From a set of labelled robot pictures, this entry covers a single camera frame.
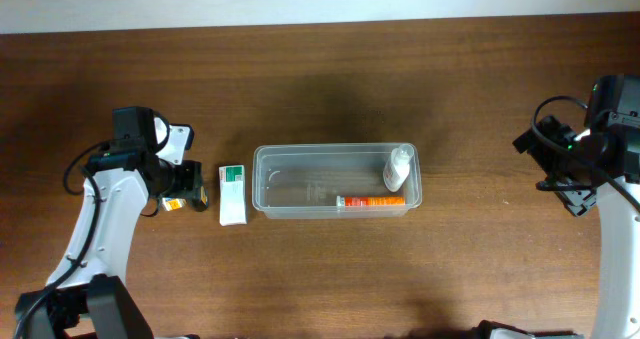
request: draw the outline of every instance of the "white panel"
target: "white panel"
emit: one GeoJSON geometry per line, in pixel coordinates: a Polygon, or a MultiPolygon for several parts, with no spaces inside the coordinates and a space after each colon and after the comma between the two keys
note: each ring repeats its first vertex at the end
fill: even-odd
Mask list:
{"type": "Polygon", "coordinates": [[[640,10],[640,0],[0,0],[0,32],[640,10]]]}

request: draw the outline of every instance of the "small rectangular box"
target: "small rectangular box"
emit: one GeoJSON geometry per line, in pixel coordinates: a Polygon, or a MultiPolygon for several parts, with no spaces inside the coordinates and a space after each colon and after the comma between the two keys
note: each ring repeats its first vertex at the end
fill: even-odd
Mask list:
{"type": "Polygon", "coordinates": [[[220,174],[220,224],[247,224],[244,165],[224,166],[220,174]]]}
{"type": "Polygon", "coordinates": [[[253,206],[271,219],[396,217],[422,203],[418,151],[397,193],[382,177],[391,151],[403,143],[276,145],[253,159],[253,206]],[[402,196],[404,205],[338,206],[338,196],[402,196]]]}

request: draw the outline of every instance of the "wood grain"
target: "wood grain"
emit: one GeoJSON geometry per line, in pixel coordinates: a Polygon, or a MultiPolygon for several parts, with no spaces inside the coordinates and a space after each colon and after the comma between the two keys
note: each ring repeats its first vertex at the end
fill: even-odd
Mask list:
{"type": "MultiPolygon", "coordinates": [[[[142,218],[127,285],[158,335],[361,338],[482,319],[588,334],[597,213],[574,219],[511,141],[543,99],[640,73],[640,14],[0,36],[0,336],[60,260],[62,171],[111,109],[189,123],[205,213],[142,218]],[[218,224],[216,168],[265,144],[409,141],[405,217],[218,224]]],[[[573,125],[583,113],[558,104],[573,125]]]]}

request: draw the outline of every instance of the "green label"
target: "green label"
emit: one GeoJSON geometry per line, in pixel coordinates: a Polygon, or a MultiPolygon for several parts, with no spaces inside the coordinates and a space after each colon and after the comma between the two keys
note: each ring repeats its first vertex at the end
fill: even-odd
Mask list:
{"type": "Polygon", "coordinates": [[[226,173],[226,181],[242,181],[242,167],[228,167],[226,173]]]}

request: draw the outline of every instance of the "white plastic bottle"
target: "white plastic bottle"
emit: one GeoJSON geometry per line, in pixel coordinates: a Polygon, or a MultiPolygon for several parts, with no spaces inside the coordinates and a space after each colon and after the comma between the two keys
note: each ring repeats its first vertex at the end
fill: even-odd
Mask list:
{"type": "Polygon", "coordinates": [[[409,162],[412,157],[413,147],[409,144],[402,144],[393,149],[382,175],[387,189],[397,192],[402,187],[402,184],[409,176],[409,171],[411,171],[409,162]]]}

